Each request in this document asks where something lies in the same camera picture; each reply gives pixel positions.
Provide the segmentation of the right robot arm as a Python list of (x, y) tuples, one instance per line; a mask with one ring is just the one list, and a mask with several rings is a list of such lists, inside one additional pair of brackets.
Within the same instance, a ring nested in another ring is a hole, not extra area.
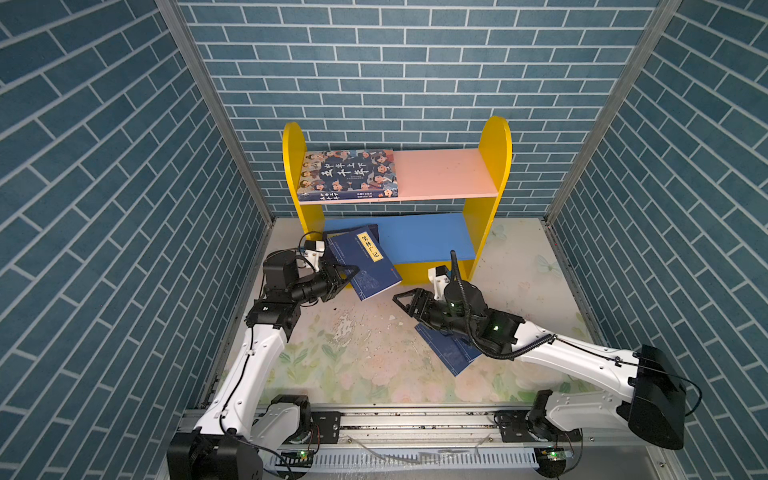
[(394, 295), (393, 301), (427, 330), (466, 342), (485, 357), (543, 366), (595, 386), (587, 394), (537, 392), (526, 416), (534, 438), (555, 441), (584, 429), (627, 430), (660, 448), (683, 448), (686, 389), (658, 348), (611, 349), (556, 334), (489, 307), (467, 281), (449, 283), (441, 299), (416, 288)]

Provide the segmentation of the colourful illustrated history book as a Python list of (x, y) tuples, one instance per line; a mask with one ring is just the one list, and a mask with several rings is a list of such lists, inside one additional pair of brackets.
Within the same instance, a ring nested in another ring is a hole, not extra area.
[(301, 163), (302, 202), (397, 198), (399, 186), (392, 150), (307, 152)]

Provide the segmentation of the navy book yellow label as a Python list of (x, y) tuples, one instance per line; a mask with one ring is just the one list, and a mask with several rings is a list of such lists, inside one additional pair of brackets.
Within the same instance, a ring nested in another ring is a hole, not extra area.
[[(377, 224), (367, 224), (366, 227), (371, 231), (373, 238), (379, 242), (380, 236), (379, 236), (379, 230)], [(325, 253), (324, 256), (327, 258), (327, 261), (331, 264), (339, 264), (339, 261), (335, 254), (333, 253), (332, 249), (330, 248), (330, 238), (345, 234), (347, 232), (351, 232), (355, 230), (355, 227), (345, 228), (345, 229), (336, 229), (331, 231), (326, 231), (323, 233), (323, 242), (325, 247)]]

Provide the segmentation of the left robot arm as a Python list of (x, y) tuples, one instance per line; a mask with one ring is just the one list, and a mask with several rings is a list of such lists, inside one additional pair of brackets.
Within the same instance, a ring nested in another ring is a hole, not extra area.
[(302, 307), (330, 301), (359, 271), (325, 258), (312, 262), (295, 249), (265, 258), (260, 294), (245, 317), (244, 338), (230, 373), (194, 428), (175, 434), (168, 447), (171, 478), (295, 476), (278, 450), (291, 438), (311, 436), (307, 396), (278, 396), (263, 417), (256, 415), (258, 403)]

